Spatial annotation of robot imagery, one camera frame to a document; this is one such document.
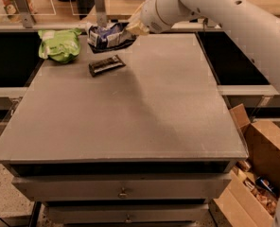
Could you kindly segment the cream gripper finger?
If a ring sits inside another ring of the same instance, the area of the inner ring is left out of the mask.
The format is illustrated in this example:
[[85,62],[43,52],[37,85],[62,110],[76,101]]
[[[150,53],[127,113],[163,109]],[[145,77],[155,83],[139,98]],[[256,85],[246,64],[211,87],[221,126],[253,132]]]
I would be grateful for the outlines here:
[[133,35],[148,35],[149,29],[141,22],[141,21],[134,21],[130,22],[126,29]]
[[143,4],[141,4],[136,11],[132,14],[132,16],[129,18],[129,22],[137,21],[140,18],[141,10],[142,10]]

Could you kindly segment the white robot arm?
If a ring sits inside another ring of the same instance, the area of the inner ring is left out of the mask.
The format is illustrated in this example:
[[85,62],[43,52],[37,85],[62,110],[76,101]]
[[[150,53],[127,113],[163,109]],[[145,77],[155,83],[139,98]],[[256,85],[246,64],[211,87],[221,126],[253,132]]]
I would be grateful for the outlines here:
[[161,33],[201,16],[217,23],[280,94],[280,19],[247,0],[145,0],[127,30]]

